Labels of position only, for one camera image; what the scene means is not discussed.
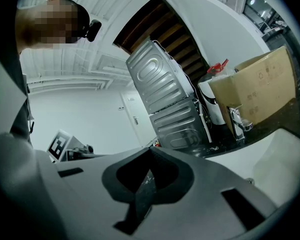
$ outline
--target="black headset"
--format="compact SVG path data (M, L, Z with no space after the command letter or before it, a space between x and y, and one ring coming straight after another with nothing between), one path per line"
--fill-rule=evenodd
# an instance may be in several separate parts
M102 24L100 21L94 19L91 21L87 31L84 33L83 38L86 38L89 42L93 42L98 34Z

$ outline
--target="door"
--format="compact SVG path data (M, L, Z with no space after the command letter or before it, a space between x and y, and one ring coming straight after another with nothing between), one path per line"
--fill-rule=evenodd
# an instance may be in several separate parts
M124 92L121 94L121 97L140 145L142 147L147 146L156 139L157 135L139 93Z

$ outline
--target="metal panel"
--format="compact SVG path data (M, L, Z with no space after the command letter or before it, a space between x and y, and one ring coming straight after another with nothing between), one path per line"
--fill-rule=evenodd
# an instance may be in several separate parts
M169 59L149 38L127 59L126 65L148 114L187 97Z
M192 97L184 99L150 116L154 131L163 148L175 150L208 142L192 99Z

